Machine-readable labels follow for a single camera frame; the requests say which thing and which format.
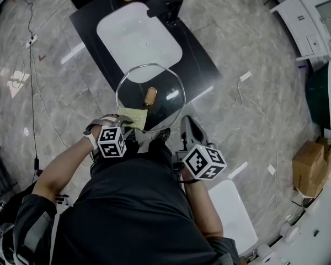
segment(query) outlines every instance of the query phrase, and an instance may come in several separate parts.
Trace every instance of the black sleeve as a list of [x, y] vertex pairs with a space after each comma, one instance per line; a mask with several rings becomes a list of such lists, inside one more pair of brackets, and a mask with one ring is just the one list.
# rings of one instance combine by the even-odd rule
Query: black sleeve
[[236, 248], [236, 242], [233, 239], [227, 237], [209, 237], [207, 241], [220, 256], [229, 254], [233, 264], [240, 265], [241, 262]]
[[[29, 236], [34, 232], [34, 238], [39, 240], [39, 246], [42, 244], [43, 237], [49, 239], [50, 235], [47, 233], [51, 231], [54, 217], [56, 214], [56, 207], [50, 200], [36, 194], [29, 194], [23, 198], [22, 205], [18, 211], [18, 215], [14, 225], [14, 249], [19, 255], [26, 259], [35, 258], [38, 252], [24, 246], [24, 241], [29, 233]], [[50, 247], [44, 249], [44, 253], [39, 252], [40, 255], [49, 256]]]

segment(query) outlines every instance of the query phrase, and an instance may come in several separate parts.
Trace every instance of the sleeve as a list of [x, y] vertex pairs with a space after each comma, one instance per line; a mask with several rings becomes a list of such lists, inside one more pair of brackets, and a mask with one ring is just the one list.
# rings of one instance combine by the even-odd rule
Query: sleeve
[[221, 256], [222, 264], [240, 265], [239, 254], [236, 248], [236, 242], [227, 237], [209, 237], [207, 238], [210, 246]]
[[47, 245], [51, 235], [48, 231], [52, 229], [55, 214], [56, 207], [50, 200], [36, 194], [23, 198], [14, 225], [14, 250], [18, 258], [32, 260], [37, 255], [49, 256]]

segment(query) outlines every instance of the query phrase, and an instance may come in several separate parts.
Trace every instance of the cardboard box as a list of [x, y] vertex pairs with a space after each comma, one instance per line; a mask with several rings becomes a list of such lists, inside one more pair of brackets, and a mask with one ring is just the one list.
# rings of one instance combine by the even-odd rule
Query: cardboard box
[[244, 258], [241, 258], [241, 265], [248, 265]]
[[316, 142], [324, 145], [324, 159], [331, 171], [331, 139], [319, 137]]
[[293, 158], [293, 184], [306, 197], [315, 198], [324, 187], [330, 169], [324, 145], [306, 141]]

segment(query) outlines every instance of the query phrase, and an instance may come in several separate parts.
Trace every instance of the green bin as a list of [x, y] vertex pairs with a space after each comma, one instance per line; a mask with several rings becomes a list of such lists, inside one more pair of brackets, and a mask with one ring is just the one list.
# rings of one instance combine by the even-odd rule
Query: green bin
[[305, 96], [313, 122], [323, 128], [331, 129], [328, 68], [327, 63], [308, 78], [305, 84]]

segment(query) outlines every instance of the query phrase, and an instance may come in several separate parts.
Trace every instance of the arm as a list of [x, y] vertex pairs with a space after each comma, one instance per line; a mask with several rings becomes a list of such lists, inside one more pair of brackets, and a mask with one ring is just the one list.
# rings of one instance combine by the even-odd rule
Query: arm
[[[181, 173], [185, 181], [193, 179], [186, 168]], [[203, 236], [206, 239], [209, 237], [223, 237], [221, 219], [211, 201], [204, 182], [185, 184], [185, 192], [193, 211], [195, 223]]]
[[[95, 139], [98, 138], [100, 130], [101, 126], [96, 125], [92, 128], [92, 134]], [[55, 203], [55, 195], [59, 194], [69, 183], [78, 166], [92, 149], [93, 147], [90, 141], [83, 137], [73, 146], [58, 155], [44, 169], [32, 193], [45, 197]]]

